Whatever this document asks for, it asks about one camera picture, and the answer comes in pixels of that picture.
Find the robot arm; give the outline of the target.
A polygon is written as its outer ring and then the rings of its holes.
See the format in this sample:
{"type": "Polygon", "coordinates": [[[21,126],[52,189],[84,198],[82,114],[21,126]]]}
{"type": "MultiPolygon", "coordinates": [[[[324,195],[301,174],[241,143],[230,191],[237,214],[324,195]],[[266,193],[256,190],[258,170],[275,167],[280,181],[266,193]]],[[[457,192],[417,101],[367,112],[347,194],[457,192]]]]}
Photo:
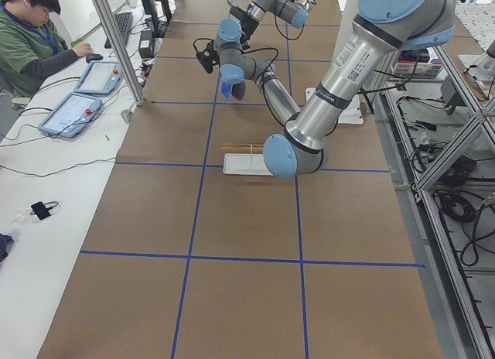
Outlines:
{"type": "Polygon", "coordinates": [[[291,26],[301,29],[316,0],[251,0],[246,9],[229,3],[229,13],[241,24],[241,45],[244,50],[250,47],[249,40],[267,12],[272,13],[291,26]]]}
{"type": "Polygon", "coordinates": [[[242,43],[266,12],[300,28],[314,0],[252,0],[247,19],[221,21],[213,48],[223,83],[236,99],[243,98],[246,80],[265,96],[283,131],[267,138],[263,159],[278,177],[314,173],[328,160],[326,135],[361,90],[387,53],[447,43],[454,30],[456,0],[357,0],[352,33],[304,108],[293,101],[266,60],[243,54],[242,43]]]}

